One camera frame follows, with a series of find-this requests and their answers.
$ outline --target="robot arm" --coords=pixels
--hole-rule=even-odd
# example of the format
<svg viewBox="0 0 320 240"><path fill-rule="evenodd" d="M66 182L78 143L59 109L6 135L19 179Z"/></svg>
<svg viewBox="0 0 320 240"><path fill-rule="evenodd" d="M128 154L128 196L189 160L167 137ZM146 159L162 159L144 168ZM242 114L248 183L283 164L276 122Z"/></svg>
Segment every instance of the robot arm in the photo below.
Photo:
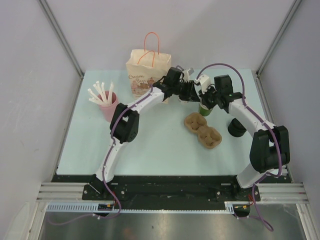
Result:
<svg viewBox="0 0 320 240"><path fill-rule="evenodd" d="M145 112L172 95L178 95L183 101L201 102L208 109L218 105L235 117L231 122L233 125L228 128L230 134L240 137L245 131L250 133L253 139L250 164L236 177L241 188L251 187L265 172L278 168L278 156L275 146L270 146L273 139L269 131L244 105L242 94L233 92L232 81L228 75L215 77L214 87L206 75L200 76L197 81L189 78L184 80L181 75L179 69L172 67L163 80L154 83L150 91L138 100L129 105L118 104L110 124L111 144L105 161L96 172L99 180L105 179L109 182L113 179L119 152L138 134L139 113ZM201 85L199 95L195 85ZM289 163L288 130L284 126L276 127L266 120L264 123L273 130L280 144L282 165Z"/></svg>
<svg viewBox="0 0 320 240"><path fill-rule="evenodd" d="M110 124L110 144L104 161L95 173L100 181L105 180L108 183L114 178L120 152L138 134L139 114L161 103L164 100L164 96L165 94L159 88L152 87L146 94L130 103L129 106L122 103L118 104Z"/></svg>

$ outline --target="paper bag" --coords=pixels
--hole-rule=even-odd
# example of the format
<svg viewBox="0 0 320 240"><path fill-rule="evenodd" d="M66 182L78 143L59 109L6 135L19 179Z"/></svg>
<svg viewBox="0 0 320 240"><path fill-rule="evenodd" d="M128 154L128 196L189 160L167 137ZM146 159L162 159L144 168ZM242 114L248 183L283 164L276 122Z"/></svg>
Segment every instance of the paper bag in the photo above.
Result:
<svg viewBox="0 0 320 240"><path fill-rule="evenodd" d="M149 34L155 34L158 38L157 52L146 50L146 39ZM159 36L155 32L149 32L144 38L144 49L132 50L130 59L125 64L135 99L145 94L150 86L167 75L171 68L171 55L160 53L159 44Z"/></svg>

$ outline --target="bag handle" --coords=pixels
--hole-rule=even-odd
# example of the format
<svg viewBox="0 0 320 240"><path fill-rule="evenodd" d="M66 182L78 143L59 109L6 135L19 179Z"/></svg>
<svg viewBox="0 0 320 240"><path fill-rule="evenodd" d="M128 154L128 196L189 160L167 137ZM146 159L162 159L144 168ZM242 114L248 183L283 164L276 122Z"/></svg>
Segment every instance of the bag handle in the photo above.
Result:
<svg viewBox="0 0 320 240"><path fill-rule="evenodd" d="M155 62L155 55L156 55L156 53L155 53L155 51L153 51L153 50L148 51L147 53L143 54L143 55L140 57L140 59L139 59L139 61L138 61L137 64L139 64L139 63L140 63L140 60L141 60L145 55L147 55L147 54L150 53L150 52L153 52L152 67L154 67L154 62Z"/></svg>
<svg viewBox="0 0 320 240"><path fill-rule="evenodd" d="M147 40L147 37L148 37L149 34L154 34L154 35L156 35L156 37L158 38L158 55L159 55L159 54L160 54L160 53L159 53L160 39L159 39L158 34L156 34L154 31L151 31L151 32L149 32L147 35L145 35L145 37L144 37L144 43L143 43L144 51L146 51L146 40Z"/></svg>

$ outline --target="table surface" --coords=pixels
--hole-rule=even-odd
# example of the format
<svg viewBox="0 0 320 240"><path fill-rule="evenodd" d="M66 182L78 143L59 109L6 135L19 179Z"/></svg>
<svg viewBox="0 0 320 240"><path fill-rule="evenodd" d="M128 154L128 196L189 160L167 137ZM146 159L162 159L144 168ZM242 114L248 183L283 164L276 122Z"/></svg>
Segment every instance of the table surface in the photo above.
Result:
<svg viewBox="0 0 320 240"><path fill-rule="evenodd" d="M192 75L195 78L199 70ZM249 105L264 116L259 95L250 69L240 69L245 96ZM231 69L208 69L212 78L230 75L233 90L241 92L238 75ZM58 175L92 175L106 156L110 141L110 124L104 119L98 105L88 101L88 88L95 90L96 81L115 84L114 92L120 102L134 100L125 70L87 71L84 75L70 128L56 173ZM233 119L216 106L206 117L208 126L222 135L222 142L214 149L205 148L195 134L184 126L184 119L197 112L199 103L180 103L172 96L169 103L159 103L140 115L139 131L129 143L115 168L116 175L236 175L250 162L252 138L248 132L240 138L228 133Z"/></svg>

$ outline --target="purple cable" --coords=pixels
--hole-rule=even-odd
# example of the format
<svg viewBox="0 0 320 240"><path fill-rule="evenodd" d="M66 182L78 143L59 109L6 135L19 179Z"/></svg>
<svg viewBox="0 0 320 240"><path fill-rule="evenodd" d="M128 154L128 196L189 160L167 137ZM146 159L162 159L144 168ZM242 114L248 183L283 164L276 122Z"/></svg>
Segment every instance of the purple cable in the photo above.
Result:
<svg viewBox="0 0 320 240"><path fill-rule="evenodd" d="M280 177L281 174L282 174L282 161L281 161L281 153L280 153L280 147L279 147L279 143L278 143L278 140L276 138L276 135L275 133L272 131L272 129L269 127L268 124L265 123L265 121L251 108L247 105L246 103L246 97L245 97L245 82L244 82L244 79L243 77L241 76L240 72L235 69L233 66L229 65L229 64L226 64L226 63L214 63L214 64L210 64L206 67L204 67L198 74L198 76L196 77L196 79L198 79L200 77L200 75L203 73L204 70L206 70L207 68L210 68L210 67L213 67L213 66L225 66L225 67L228 67L232 70L234 70L236 72L236 74L239 76L240 80L241 80L241 85L242 85L242 102L243 102L243 105L246 109L249 110L249 112L251 112L264 126L266 129L268 129L268 131L270 132L272 138L273 138L273 141L274 141L274 145L275 145L275 149L276 149L276 153L277 153L277 156L278 156L278 173L277 174L272 174L270 172L267 172L266 174L264 174L258 181L256 181L253 185L252 185L252 198L253 198L253 204L254 204L254 207L256 209L256 212L258 214L259 217L257 216L249 216L249 218L252 218L252 219L260 219L262 221L262 223L264 224L264 226L271 232L274 231L274 228L271 226L270 223L268 223L266 220L264 220L264 218L262 217L261 215L261 212L257 206L257 203L256 203L256 199L255 199L255 188L256 188L256 185L258 183L260 183L263 179L266 178L266 176L273 176L273 177Z"/></svg>
<svg viewBox="0 0 320 240"><path fill-rule="evenodd" d="M177 69L181 69L182 71L185 70L185 69L184 69L182 66L180 66L180 65L177 65L176 68L177 68Z"/></svg>
<svg viewBox="0 0 320 240"><path fill-rule="evenodd" d="M121 114L119 115L119 117L116 119L113 127L112 127L112 130L111 130L111 138L113 140L113 143L108 151L108 153L106 154L106 157L105 157L105 160L103 162L103 166L106 165L107 161L108 161L108 158L109 158L109 155L112 151L112 149L114 148L114 145L116 144L116 140L114 138L114 133L115 133L115 130L116 130L116 127L118 125L118 123L120 122L120 120L122 119L122 117L124 116L124 114L129 111L130 109L132 109L134 106L136 106L137 104L141 103L142 101L144 101L145 99L147 99L149 96L151 96L151 93L153 92L154 88L151 86L151 89L150 89L150 92L143 98L141 98L140 100L138 100L135 104L132 104L131 106L127 107L123 112L121 112ZM119 216L119 214L121 213L121 210L122 210L122 206L121 206L121 203L119 201L119 199L117 198L117 196L111 191L111 189L108 187L107 183L106 183L106 178L105 178L105 168L102 167L102 179L103 179L103 184L105 186L105 188L108 190L108 192L114 197L115 201L118 203L119 205L119 210L118 212L113 215L113 216L98 216L98 218L102 218L102 219L114 219L116 218L117 216ZM52 222L48 217L47 217L47 221L48 223L50 223L51 225L54 225L54 226L62 226L62 225L66 225L66 224L70 224L78 219L82 219L84 217L89 217L89 216L94 216L92 213L89 213L89 214L84 214L84 215L81 215L81 216L78 216L74 219L71 219L69 221L65 221L65 222L60 222L60 223L56 223L56 222Z"/></svg>

